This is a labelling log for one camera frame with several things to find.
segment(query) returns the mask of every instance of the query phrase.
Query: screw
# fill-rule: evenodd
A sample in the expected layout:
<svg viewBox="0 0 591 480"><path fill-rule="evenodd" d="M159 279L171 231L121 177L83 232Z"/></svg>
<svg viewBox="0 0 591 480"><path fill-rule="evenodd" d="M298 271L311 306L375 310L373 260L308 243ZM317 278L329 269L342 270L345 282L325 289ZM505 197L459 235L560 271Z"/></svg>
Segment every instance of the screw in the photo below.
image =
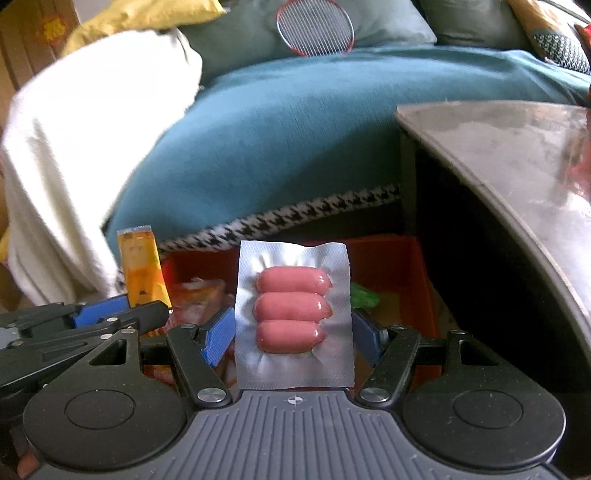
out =
<svg viewBox="0 0 591 480"><path fill-rule="evenodd" d="M221 388L204 388L199 390L197 398L207 403L218 403L226 398L226 392Z"/></svg>
<svg viewBox="0 0 591 480"><path fill-rule="evenodd" d="M369 403L382 403L390 398L390 394L383 388L369 387L364 388L359 394L366 402Z"/></svg>

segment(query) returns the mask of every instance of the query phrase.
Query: orange snack packet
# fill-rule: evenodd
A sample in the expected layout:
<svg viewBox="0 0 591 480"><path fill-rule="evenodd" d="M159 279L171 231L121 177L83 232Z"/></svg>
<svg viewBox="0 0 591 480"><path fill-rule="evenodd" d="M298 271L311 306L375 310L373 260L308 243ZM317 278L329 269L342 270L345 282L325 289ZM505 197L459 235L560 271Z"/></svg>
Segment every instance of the orange snack packet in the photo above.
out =
<svg viewBox="0 0 591 480"><path fill-rule="evenodd" d="M135 307L161 300L171 307L152 228L139 226L121 230L117 232L117 243L129 305Z"/></svg>

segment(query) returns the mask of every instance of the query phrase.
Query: pink sausage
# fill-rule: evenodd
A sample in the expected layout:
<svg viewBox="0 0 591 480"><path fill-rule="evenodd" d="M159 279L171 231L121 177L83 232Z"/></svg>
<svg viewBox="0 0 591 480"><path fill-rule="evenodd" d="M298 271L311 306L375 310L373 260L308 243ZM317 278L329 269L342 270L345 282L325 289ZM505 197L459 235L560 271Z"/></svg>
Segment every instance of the pink sausage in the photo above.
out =
<svg viewBox="0 0 591 480"><path fill-rule="evenodd" d="M263 270L256 279L259 293L306 291L324 296L332 287L329 276L319 268L280 265Z"/></svg>
<svg viewBox="0 0 591 480"><path fill-rule="evenodd" d="M304 353L326 338L312 322L267 320L256 328L256 345L267 353Z"/></svg>
<svg viewBox="0 0 591 480"><path fill-rule="evenodd" d="M317 293L269 291L256 299L254 314L259 322L274 319L319 322L330 317L332 309Z"/></svg>

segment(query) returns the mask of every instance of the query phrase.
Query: vacuum-sealed sausage package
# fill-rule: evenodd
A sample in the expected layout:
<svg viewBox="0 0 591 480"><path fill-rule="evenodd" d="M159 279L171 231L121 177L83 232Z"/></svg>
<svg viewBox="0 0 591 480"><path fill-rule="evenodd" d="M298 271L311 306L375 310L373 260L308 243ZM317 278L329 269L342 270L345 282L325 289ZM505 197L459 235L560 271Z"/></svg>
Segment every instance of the vacuum-sealed sausage package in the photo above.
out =
<svg viewBox="0 0 591 480"><path fill-rule="evenodd" d="M236 292L241 390L355 382L347 247L242 241Z"/></svg>

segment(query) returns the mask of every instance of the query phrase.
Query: badminton racket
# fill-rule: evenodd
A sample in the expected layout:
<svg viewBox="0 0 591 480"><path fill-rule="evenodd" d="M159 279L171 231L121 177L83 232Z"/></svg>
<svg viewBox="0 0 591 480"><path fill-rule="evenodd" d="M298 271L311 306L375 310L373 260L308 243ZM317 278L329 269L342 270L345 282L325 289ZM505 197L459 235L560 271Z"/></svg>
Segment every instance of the badminton racket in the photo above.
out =
<svg viewBox="0 0 591 480"><path fill-rule="evenodd" d="M288 0L277 10L277 31L303 57L347 53L355 42L351 19L332 0Z"/></svg>

